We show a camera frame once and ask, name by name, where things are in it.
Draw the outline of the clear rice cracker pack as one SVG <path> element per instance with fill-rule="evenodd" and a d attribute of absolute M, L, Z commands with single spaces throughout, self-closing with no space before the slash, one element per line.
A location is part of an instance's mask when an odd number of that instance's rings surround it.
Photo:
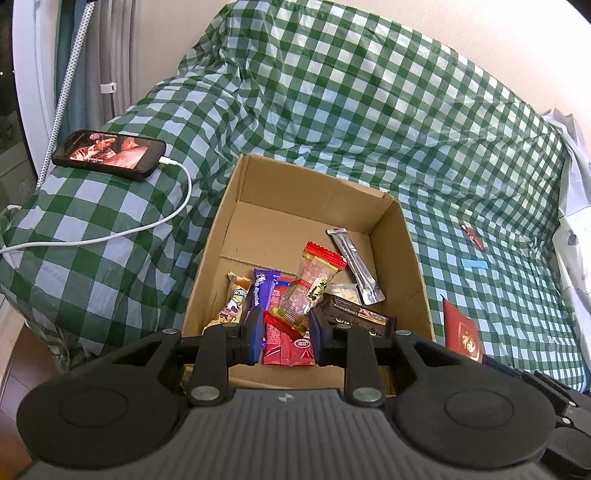
<path fill-rule="evenodd" d="M 361 305 L 362 299 L 356 283 L 329 283 L 325 293 Z"/>

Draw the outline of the black chocolate bar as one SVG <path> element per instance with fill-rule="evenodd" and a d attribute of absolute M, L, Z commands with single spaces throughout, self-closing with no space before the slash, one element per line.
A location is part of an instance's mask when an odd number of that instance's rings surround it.
<path fill-rule="evenodd" d="M 347 299 L 325 294 L 318 303 L 325 320 L 332 325 L 360 326 L 372 336 L 391 338 L 397 326 L 397 319 L 385 316 Z"/>

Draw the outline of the small red square packet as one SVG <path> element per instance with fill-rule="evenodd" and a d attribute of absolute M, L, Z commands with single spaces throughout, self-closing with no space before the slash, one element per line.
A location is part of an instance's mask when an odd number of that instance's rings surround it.
<path fill-rule="evenodd" d="M 443 301 L 445 345 L 460 355 L 481 363 L 484 350 L 476 323 L 446 298 Z"/>

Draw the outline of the grey curtain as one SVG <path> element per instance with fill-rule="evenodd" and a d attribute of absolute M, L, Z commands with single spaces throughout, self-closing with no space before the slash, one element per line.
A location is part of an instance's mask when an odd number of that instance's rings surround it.
<path fill-rule="evenodd" d="M 132 103 L 135 1 L 94 1 L 58 134 L 98 129 Z"/>

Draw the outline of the small red-brown candy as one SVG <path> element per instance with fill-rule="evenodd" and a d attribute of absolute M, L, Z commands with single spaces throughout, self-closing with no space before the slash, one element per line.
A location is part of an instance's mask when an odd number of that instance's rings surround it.
<path fill-rule="evenodd" d="M 280 295 L 279 305 L 264 312 L 264 322 L 287 334 L 291 340 L 304 338 L 308 332 L 308 313 L 320 302 L 335 275 L 345 268 L 346 260 L 342 255 L 308 242 L 301 253 L 297 275 Z"/>

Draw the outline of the open cardboard box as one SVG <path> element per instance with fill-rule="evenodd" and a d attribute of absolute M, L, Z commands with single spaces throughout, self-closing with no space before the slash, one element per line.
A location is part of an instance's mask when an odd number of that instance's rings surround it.
<path fill-rule="evenodd" d="M 239 157 L 215 215 L 182 329 L 186 339 L 224 307 L 228 272 L 252 277 L 255 268 L 296 278 L 308 242 L 329 250 L 328 229 L 342 227 L 377 279 L 386 300 L 376 311 L 397 319 L 397 328 L 428 340 L 434 329 L 426 288 L 399 201 L 369 187 L 254 154 Z M 229 368 L 229 388 L 341 388 L 344 370 L 335 366 Z"/>

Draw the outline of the yellow snack bar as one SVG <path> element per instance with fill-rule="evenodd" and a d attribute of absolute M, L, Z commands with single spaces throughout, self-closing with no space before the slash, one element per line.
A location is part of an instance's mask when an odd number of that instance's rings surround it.
<path fill-rule="evenodd" d="M 217 325 L 239 324 L 242 320 L 242 313 L 245 310 L 246 299 L 251 286 L 252 280 L 249 277 L 235 274 L 235 272 L 228 272 L 228 293 L 226 294 L 224 307 L 204 327 L 204 330 Z"/>

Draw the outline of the white cloth on sofa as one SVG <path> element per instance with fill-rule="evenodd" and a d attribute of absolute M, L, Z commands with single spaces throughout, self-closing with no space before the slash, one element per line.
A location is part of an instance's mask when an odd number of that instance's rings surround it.
<path fill-rule="evenodd" d="M 559 227 L 553 236 L 562 296 L 574 313 L 574 331 L 590 361 L 590 156 L 573 115 L 553 109 L 543 116 L 565 148 L 559 189 Z"/>

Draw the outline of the red snack bar wrapper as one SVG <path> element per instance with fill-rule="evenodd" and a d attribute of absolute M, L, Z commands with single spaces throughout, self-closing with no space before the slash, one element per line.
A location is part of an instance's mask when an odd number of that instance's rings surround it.
<path fill-rule="evenodd" d="M 266 323 L 266 346 L 263 364 L 281 367 L 311 367 L 315 365 L 310 336 L 293 340 L 283 331 Z"/>

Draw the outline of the blue stick packet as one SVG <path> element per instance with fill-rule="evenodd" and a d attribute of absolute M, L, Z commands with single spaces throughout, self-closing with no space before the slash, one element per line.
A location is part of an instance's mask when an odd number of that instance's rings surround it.
<path fill-rule="evenodd" d="M 461 263 L 464 268 L 468 269 L 487 269 L 488 263 L 485 260 L 476 260 L 476 259 L 461 259 Z"/>

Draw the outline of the green checkered sofa cover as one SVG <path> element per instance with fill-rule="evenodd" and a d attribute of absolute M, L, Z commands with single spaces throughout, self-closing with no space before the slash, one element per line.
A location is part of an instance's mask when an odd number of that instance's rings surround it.
<path fill-rule="evenodd" d="M 327 1 L 236 1 L 106 130 L 163 141 L 170 164 L 142 182 L 57 167 L 1 214 L 2 294 L 60 370 L 181 325 L 235 163 L 253 153 L 398 199 L 437 339 L 447 298 L 497 361 L 589 386 L 552 245 L 560 134 L 440 42 Z"/>

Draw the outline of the purple chocolate bar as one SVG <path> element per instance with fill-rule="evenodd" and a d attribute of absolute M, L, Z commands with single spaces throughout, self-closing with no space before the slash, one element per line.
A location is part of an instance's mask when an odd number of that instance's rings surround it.
<path fill-rule="evenodd" d="M 245 316 L 249 316 L 253 308 L 259 308 L 262 312 L 269 308 L 271 294 L 280 278 L 280 270 L 255 268 L 252 275 L 253 283 L 246 297 Z"/>

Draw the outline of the black smartphone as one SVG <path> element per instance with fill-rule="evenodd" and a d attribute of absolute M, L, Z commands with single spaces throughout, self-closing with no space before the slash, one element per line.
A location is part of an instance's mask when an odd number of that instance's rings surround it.
<path fill-rule="evenodd" d="M 56 166 L 142 181 L 157 168 L 164 155 L 163 141 L 141 136 L 77 130 L 52 153 Z"/>

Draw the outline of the silver snack stick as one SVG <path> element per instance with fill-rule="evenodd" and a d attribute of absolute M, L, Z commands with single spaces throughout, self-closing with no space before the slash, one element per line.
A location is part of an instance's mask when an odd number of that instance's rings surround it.
<path fill-rule="evenodd" d="M 327 230 L 327 234 L 332 238 L 342 257 L 346 259 L 349 269 L 352 270 L 353 276 L 358 283 L 363 304 L 370 306 L 384 302 L 386 297 L 377 279 L 363 261 L 356 245 L 353 244 L 353 240 L 349 237 L 348 230 L 345 228 L 332 228 Z"/>

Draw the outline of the thin red stick packet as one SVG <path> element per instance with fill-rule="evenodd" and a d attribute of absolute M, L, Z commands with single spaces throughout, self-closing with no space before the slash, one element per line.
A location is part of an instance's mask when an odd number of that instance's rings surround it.
<path fill-rule="evenodd" d="M 469 240 L 474 244 L 474 246 L 479 251 L 483 252 L 485 250 L 485 245 L 484 245 L 483 241 L 475 233 L 475 231 L 466 223 L 461 223 L 460 227 L 463 230 L 463 232 L 466 234 L 466 236 L 469 238 Z"/>

